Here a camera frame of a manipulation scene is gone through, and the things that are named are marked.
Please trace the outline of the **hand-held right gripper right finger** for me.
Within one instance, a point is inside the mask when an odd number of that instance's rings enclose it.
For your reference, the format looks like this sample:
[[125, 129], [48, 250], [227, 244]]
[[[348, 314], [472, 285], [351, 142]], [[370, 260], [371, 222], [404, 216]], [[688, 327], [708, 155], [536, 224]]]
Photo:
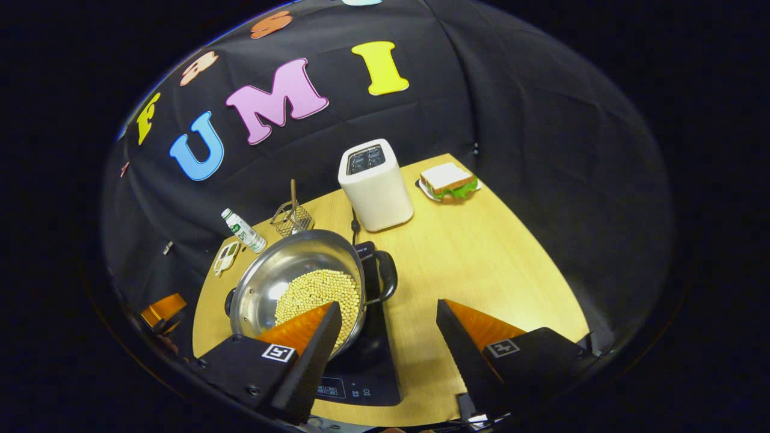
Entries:
[[541, 409], [597, 361], [549, 327], [523, 331], [450, 299], [437, 302], [436, 323], [474, 407], [492, 420]]

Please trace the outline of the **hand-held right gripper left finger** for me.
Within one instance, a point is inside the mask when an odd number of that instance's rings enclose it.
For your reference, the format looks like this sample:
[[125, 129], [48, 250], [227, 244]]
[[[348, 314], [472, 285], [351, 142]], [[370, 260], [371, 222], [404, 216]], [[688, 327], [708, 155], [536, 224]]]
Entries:
[[239, 408], [305, 424], [342, 326], [336, 301], [310, 312], [310, 337], [298, 346], [234, 334], [194, 362], [194, 373]]

